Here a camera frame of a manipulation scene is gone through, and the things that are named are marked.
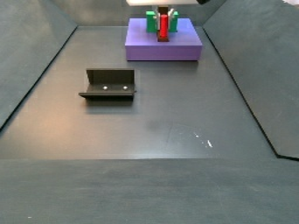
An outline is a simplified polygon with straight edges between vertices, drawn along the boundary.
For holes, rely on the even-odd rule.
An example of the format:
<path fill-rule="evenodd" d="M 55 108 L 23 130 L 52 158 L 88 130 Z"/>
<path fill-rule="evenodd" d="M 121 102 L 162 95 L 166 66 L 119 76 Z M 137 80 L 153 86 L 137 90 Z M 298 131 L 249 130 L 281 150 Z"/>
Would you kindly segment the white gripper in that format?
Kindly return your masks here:
<path fill-rule="evenodd" d="M 161 30 L 161 12 L 158 5 L 179 5 L 179 4 L 198 4 L 201 0 L 126 0 L 130 6 L 147 6 L 153 5 L 154 18 L 157 23 L 157 30 Z M 169 15 L 169 31 L 173 29 L 175 8 L 170 8 Z"/>

